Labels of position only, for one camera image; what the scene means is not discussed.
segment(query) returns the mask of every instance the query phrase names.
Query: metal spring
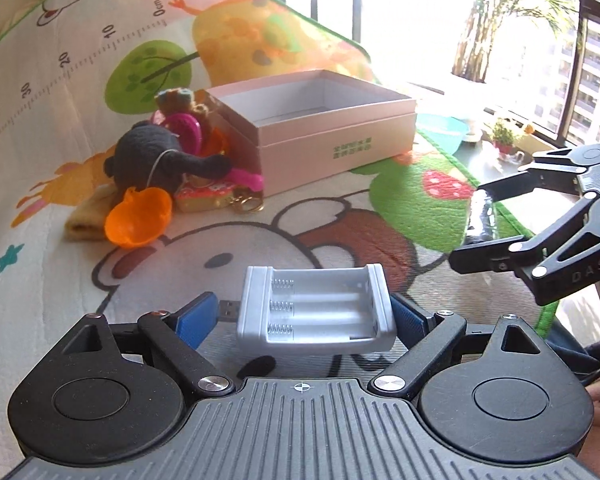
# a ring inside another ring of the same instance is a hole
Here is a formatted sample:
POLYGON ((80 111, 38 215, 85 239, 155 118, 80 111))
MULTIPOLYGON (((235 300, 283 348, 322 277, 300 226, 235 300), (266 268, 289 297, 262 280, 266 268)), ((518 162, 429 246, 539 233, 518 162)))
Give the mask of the metal spring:
POLYGON ((267 332, 270 334, 292 334, 294 332, 294 328, 292 325, 269 323, 267 326, 267 332))
POLYGON ((274 278, 271 280, 271 288, 293 288, 294 280, 282 280, 280 278, 274 278))
POLYGON ((269 310, 272 312, 293 312, 293 301, 269 301, 269 310))

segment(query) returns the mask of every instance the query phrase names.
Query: red strawberry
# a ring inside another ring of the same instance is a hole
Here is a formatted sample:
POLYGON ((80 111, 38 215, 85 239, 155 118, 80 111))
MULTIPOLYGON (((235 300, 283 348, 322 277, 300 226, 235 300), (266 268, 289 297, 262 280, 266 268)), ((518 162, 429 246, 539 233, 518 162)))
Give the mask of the red strawberry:
POLYGON ((422 175, 422 187, 433 198, 460 200, 471 198, 474 188, 455 177, 437 170, 427 170, 422 175))

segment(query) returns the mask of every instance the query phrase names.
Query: white battery charger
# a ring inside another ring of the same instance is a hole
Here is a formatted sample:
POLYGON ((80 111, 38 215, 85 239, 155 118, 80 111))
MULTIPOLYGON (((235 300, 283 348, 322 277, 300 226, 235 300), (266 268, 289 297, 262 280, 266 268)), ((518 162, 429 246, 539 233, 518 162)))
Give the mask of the white battery charger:
POLYGON ((238 345, 263 354, 389 351, 396 329, 380 264, 354 269, 248 267, 238 345))

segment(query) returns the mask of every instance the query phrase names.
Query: small potted plant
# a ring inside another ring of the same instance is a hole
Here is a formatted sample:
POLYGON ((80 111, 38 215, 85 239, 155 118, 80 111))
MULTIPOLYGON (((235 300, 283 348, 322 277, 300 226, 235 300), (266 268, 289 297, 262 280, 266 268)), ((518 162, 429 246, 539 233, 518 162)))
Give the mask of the small potted plant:
POLYGON ((498 119, 493 125, 491 142, 498 149, 500 155, 510 155, 514 150, 514 144, 516 142, 516 134, 513 128, 507 125, 503 119, 498 119))

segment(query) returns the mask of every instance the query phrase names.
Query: blue gripper pad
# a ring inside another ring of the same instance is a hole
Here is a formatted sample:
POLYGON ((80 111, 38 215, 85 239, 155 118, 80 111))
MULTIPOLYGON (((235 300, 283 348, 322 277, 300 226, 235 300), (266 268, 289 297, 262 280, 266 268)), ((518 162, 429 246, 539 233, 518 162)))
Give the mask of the blue gripper pad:
POLYGON ((429 333, 426 320, 418 316, 397 298, 390 296, 398 339, 408 349, 429 333))
POLYGON ((206 339, 218 322, 220 303, 212 292, 204 292, 170 315, 168 325, 194 350, 206 339))

